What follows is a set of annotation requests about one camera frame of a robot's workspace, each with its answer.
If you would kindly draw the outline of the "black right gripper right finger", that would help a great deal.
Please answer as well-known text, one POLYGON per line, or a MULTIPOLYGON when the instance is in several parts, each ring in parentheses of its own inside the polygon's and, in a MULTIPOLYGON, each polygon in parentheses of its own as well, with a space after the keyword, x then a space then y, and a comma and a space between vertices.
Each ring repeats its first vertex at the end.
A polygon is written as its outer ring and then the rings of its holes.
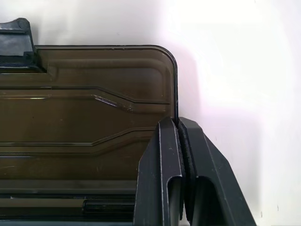
POLYGON ((179 118, 190 226, 256 226, 228 160, 192 120, 179 118))

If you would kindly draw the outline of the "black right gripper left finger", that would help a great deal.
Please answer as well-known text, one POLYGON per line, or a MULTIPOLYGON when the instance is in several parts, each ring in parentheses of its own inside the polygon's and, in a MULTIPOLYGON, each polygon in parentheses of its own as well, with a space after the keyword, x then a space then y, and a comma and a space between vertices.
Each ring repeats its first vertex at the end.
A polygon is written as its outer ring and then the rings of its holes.
POLYGON ((178 129, 159 121, 138 167, 133 226, 179 226, 185 169, 178 129))

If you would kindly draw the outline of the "screwdriver bit case smoked lid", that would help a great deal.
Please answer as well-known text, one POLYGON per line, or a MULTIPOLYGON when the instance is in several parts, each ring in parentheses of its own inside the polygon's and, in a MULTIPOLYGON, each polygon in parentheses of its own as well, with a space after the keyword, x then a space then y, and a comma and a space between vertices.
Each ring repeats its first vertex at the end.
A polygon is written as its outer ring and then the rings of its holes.
POLYGON ((35 46, 0 24, 0 225, 133 225, 139 161, 178 123, 163 47, 35 46))

